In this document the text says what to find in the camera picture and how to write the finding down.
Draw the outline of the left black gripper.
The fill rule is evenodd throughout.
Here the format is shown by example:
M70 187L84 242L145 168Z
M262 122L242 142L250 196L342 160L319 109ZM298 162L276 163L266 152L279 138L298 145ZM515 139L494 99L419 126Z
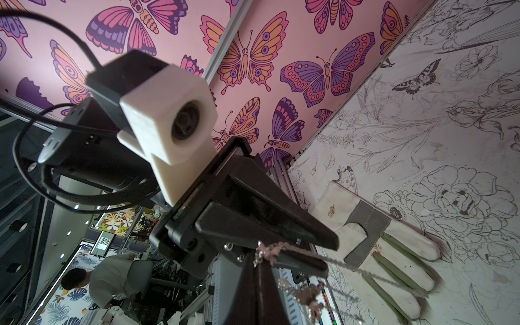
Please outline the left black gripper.
M339 237L303 210L273 182L245 138L233 137L156 225L150 242L164 257L203 279L219 253L238 267L257 243L302 240L336 250ZM294 279L326 278L326 262L282 251L275 268L290 269Z

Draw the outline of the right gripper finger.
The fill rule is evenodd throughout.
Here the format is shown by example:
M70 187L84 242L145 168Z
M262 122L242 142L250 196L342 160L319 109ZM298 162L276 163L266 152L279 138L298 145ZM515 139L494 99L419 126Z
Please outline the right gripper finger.
M270 264L254 265L255 252L245 255L245 266L225 324L283 325L287 313Z

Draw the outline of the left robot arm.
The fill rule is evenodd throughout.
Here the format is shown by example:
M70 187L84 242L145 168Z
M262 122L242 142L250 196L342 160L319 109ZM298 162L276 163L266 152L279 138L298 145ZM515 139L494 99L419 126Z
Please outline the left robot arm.
M146 204L158 191L150 164L116 139L117 127L88 98L44 143L37 188L85 205ZM235 264L259 245L297 240L336 249L339 239L267 175L245 138L233 137L181 191L150 234L159 253L204 278L216 255Z

